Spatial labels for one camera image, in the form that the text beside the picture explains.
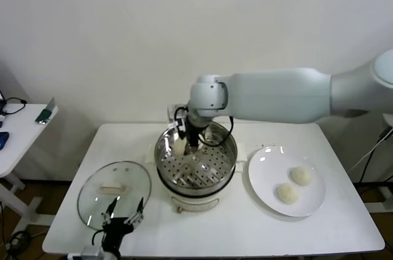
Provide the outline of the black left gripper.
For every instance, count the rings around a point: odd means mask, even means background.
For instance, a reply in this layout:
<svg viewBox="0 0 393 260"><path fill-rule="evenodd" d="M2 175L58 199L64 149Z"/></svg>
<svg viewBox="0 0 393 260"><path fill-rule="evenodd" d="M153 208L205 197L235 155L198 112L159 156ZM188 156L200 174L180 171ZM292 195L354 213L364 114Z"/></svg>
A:
<svg viewBox="0 0 393 260"><path fill-rule="evenodd" d="M130 234L137 228L144 219L144 198L138 203L136 213L126 218L112 218L118 198L115 197L108 205L106 211L102 213L104 238L102 248L104 251L119 251L124 236Z"/></svg>

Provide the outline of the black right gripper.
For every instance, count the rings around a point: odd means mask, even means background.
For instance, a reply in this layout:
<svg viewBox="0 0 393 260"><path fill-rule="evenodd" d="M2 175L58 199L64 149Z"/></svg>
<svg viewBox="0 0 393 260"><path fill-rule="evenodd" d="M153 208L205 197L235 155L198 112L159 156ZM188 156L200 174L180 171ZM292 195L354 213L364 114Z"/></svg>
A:
<svg viewBox="0 0 393 260"><path fill-rule="evenodd" d="M199 161L199 144L205 144L204 140L200 137L200 135L205 131L208 125L209 122L203 120L193 120L190 118L185 119L185 135L189 144L186 145L184 149L185 157L191 154L193 161Z"/></svg>

